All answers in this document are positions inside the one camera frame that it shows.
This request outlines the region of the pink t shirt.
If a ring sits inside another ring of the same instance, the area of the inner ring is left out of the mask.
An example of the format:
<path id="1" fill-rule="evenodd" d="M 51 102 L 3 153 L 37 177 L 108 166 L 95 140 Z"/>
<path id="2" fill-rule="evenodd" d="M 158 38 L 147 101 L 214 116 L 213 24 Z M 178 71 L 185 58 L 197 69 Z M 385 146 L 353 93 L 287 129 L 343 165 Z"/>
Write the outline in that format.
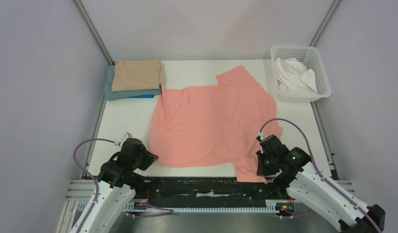
<path id="1" fill-rule="evenodd" d="M 239 182 L 257 175 L 259 132 L 282 135 L 273 98 L 243 66 L 217 75 L 217 85 L 163 88 L 153 115 L 149 151 L 164 166 L 185 168 L 232 163 Z"/>

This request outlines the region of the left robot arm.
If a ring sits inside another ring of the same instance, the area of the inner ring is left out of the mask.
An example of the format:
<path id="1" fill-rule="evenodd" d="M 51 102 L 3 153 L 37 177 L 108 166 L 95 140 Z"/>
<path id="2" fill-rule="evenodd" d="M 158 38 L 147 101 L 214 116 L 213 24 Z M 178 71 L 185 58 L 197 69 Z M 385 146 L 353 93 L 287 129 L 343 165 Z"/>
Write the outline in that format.
<path id="1" fill-rule="evenodd" d="M 158 156 L 150 153 L 143 142 L 127 138 L 115 142 L 120 151 L 101 165 L 97 176 L 90 174 L 95 188 L 84 211 L 73 225 L 72 233 L 106 233 L 133 198 L 144 195 L 145 178 L 135 172 L 146 170 Z"/>

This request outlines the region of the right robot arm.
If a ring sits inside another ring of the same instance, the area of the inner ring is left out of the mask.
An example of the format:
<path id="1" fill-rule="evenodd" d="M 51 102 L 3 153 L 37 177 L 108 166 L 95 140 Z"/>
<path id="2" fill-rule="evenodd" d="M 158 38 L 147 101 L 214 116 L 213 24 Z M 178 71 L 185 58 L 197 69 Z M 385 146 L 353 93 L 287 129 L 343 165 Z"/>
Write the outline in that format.
<path id="1" fill-rule="evenodd" d="M 273 191 L 279 198 L 297 200 L 341 233 L 381 233 L 385 211 L 361 201 L 321 171 L 300 148 L 288 149 L 275 135 L 260 132 L 258 176 L 277 174 Z"/>

